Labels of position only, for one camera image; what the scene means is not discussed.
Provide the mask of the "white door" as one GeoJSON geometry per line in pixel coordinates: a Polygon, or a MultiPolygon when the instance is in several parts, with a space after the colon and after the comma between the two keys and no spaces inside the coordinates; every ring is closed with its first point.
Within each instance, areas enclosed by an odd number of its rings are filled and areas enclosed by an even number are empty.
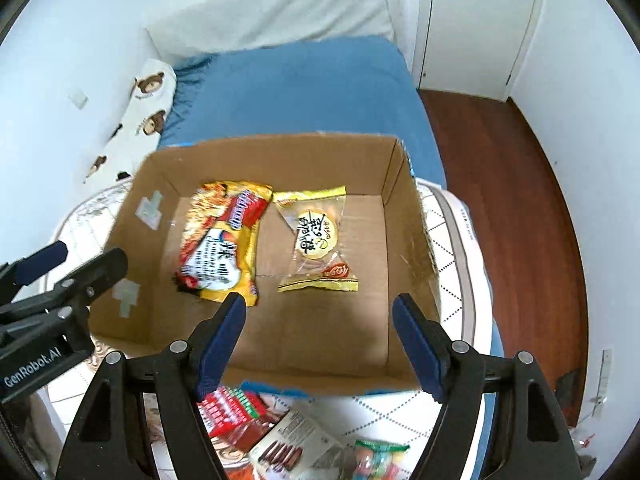
{"type": "Polygon", "coordinates": [[[535,0],[431,0],[420,88],[502,101],[535,0]]]}

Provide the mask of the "white wall socket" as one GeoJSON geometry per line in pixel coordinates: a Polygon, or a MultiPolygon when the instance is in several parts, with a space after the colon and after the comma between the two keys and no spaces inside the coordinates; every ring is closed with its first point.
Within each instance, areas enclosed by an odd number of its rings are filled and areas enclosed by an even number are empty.
{"type": "Polygon", "coordinates": [[[88,102],[88,96],[80,89],[72,90],[68,94],[68,98],[78,110],[82,110],[88,102]]]}

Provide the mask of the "grey dotted pillow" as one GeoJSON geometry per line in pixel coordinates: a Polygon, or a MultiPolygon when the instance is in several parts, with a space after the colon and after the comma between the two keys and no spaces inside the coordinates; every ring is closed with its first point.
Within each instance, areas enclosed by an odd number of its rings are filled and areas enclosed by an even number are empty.
{"type": "Polygon", "coordinates": [[[204,0],[145,29],[168,63],[338,37],[380,36],[406,50],[402,0],[204,0]]]}

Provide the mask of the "white quilted floral blanket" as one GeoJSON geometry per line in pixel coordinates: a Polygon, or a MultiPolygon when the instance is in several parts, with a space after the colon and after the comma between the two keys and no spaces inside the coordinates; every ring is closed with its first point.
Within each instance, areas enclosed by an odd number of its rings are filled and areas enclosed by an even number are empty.
{"type": "MultiPolygon", "coordinates": [[[[54,236],[68,248],[66,261],[38,282],[47,292],[68,272],[97,255],[106,243],[122,202],[130,191],[125,179],[87,198],[62,222],[54,236]]],[[[451,339],[463,339],[482,353],[501,356],[502,343],[492,319],[491,286],[468,208],[454,194],[423,179],[416,182],[425,216],[436,276],[431,282],[440,322],[451,339]]],[[[32,396],[32,421],[51,466],[62,445],[96,366],[107,352],[74,366],[32,396]]],[[[345,446],[362,439],[408,445],[398,476],[416,468],[440,410],[431,396],[416,390],[372,396],[311,399],[309,414],[326,424],[345,446]]]]}

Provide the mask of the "white bear print bolster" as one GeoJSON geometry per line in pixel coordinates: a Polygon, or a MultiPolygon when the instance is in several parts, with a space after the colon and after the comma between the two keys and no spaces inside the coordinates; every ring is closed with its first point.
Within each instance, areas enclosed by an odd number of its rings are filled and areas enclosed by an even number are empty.
{"type": "Polygon", "coordinates": [[[91,193],[132,177],[154,152],[162,137],[174,102],[177,77],[167,63],[148,58],[130,92],[125,113],[116,130],[85,177],[91,193]]]}

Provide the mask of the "clutter on floor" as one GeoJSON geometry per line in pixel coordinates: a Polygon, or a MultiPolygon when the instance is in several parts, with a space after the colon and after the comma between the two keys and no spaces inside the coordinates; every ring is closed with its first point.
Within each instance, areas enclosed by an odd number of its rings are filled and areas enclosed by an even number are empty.
{"type": "Polygon", "coordinates": [[[577,454],[580,478],[589,479],[598,461],[592,449],[596,434],[581,426],[576,426],[570,428],[570,437],[577,454]]]}

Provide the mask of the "yellow red noodle packet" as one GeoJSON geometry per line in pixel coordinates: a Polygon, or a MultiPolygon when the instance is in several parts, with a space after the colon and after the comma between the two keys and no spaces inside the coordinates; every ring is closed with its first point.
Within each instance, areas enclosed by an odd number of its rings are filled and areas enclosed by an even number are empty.
{"type": "Polygon", "coordinates": [[[178,289],[213,302],[236,292],[253,307],[259,222],[271,199],[272,188],[254,182],[201,185],[186,213],[175,273],[178,289]]]}

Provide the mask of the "colourful candy ball bag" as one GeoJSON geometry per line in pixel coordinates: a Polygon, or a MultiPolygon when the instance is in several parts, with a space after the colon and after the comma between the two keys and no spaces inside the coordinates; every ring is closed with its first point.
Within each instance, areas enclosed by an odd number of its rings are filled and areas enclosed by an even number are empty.
{"type": "Polygon", "coordinates": [[[354,452],[354,480],[396,479],[409,445],[380,440],[357,440],[354,452]]]}

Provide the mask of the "red snack bag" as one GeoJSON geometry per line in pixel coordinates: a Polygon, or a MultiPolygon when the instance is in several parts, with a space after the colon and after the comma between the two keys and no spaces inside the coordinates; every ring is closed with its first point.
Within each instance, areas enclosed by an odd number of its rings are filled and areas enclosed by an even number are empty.
{"type": "Polygon", "coordinates": [[[288,401],[268,393],[221,386],[198,404],[211,439],[248,452],[290,410],[288,401]]]}

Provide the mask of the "white chocolate stick packet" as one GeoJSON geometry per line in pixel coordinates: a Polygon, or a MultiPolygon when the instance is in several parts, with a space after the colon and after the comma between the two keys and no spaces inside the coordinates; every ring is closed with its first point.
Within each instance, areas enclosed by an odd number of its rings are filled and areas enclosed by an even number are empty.
{"type": "Polygon", "coordinates": [[[305,412],[291,410],[248,457],[263,479],[338,479],[344,446],[305,412]]]}

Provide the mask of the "yellow clear cake packet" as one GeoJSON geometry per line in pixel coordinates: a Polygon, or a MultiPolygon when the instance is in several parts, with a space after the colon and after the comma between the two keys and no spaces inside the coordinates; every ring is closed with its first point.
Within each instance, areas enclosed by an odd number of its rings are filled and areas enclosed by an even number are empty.
{"type": "Polygon", "coordinates": [[[358,278],[340,251],[346,197],[344,186],[273,194],[274,206],[294,234],[292,260],[278,292],[305,288],[332,292],[359,289],[358,278]]]}

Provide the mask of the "wall power strip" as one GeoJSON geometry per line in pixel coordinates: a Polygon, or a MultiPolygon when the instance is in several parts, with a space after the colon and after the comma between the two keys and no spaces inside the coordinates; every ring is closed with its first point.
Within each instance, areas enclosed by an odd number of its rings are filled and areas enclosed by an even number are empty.
{"type": "Polygon", "coordinates": [[[593,418],[601,417],[604,404],[608,400],[608,383],[610,382],[612,362],[613,351],[610,348],[604,349],[601,354],[597,393],[592,399],[591,416],[593,418]]]}

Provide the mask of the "blue milk cardboard box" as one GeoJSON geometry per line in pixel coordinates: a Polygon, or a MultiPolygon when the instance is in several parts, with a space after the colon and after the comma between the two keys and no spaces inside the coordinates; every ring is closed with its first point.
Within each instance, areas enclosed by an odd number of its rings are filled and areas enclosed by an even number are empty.
{"type": "Polygon", "coordinates": [[[392,136],[261,134],[152,153],[107,241],[126,252],[128,272],[92,305],[93,335],[143,356],[189,336],[214,315],[213,301],[180,292],[174,276],[190,199],[202,184],[220,180],[278,192],[344,186],[340,248],[359,282],[354,292],[280,292],[294,233],[269,207],[257,237],[257,304],[247,310],[224,383],[339,396],[416,388],[392,304],[408,294],[437,320],[435,273],[409,157],[392,136]]]}

